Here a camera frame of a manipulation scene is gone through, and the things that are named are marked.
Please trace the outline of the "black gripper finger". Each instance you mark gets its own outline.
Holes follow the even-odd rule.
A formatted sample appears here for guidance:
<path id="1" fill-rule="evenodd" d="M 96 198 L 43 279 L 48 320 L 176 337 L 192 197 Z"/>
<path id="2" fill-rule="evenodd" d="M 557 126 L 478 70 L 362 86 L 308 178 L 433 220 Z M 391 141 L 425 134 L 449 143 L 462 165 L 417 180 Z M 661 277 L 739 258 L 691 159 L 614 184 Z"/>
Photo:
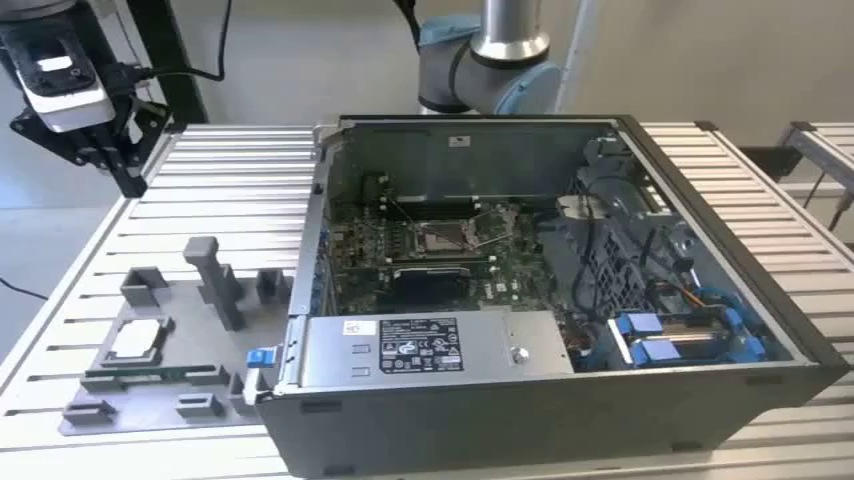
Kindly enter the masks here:
<path id="1" fill-rule="evenodd" d="M 67 132 L 55 132 L 26 107 L 10 123 L 11 130 L 76 166 L 94 165 L 108 169 L 103 140 L 108 138 L 111 123 L 104 122 Z"/>
<path id="2" fill-rule="evenodd" d="M 111 146 L 108 171 L 126 198 L 139 198 L 147 190 L 143 168 L 167 122 L 167 105 L 140 101 L 130 120 L 127 142 Z"/>

